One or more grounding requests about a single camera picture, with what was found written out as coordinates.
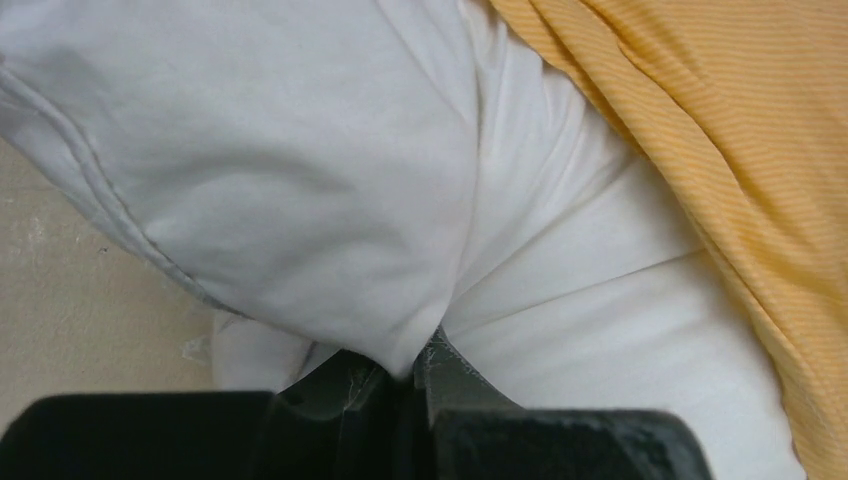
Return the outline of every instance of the yellow striped fabric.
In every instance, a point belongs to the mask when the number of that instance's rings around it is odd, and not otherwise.
[[[848,479],[848,1],[492,0],[671,185]]]

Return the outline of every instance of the white fabric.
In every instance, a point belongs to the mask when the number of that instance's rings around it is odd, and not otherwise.
[[[3,136],[262,322],[218,322],[224,386],[309,368],[286,332],[402,375],[442,321],[525,406],[669,410],[718,480],[804,478],[657,172],[483,3],[6,0],[0,51]]]

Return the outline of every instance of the beige wall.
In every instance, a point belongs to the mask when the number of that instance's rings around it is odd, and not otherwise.
[[[0,432],[52,393],[211,388],[212,315],[0,140]]]

